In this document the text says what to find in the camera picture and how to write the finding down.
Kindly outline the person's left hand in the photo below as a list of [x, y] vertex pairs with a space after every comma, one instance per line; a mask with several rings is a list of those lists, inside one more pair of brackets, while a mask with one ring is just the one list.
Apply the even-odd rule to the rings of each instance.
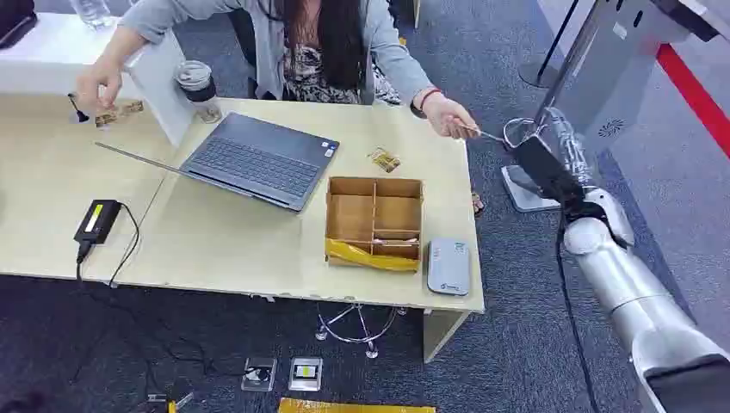
[[470, 139], [480, 135], [472, 115], [458, 102], [441, 92], [428, 95], [422, 103], [422, 110], [434, 130], [443, 137]]

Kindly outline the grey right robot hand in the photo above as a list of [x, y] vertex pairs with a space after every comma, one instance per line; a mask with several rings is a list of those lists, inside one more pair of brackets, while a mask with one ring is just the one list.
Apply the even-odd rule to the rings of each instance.
[[555, 210], [563, 200], [582, 200], [597, 187], [595, 158], [585, 137], [557, 107], [544, 108], [538, 120], [509, 121], [503, 135], [515, 163], [501, 173], [517, 211]]

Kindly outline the person's right hand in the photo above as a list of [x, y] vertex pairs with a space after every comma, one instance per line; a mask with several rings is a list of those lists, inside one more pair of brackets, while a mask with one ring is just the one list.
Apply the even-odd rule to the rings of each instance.
[[77, 78], [76, 102], [85, 113], [114, 108], [122, 86], [122, 64], [101, 56]]

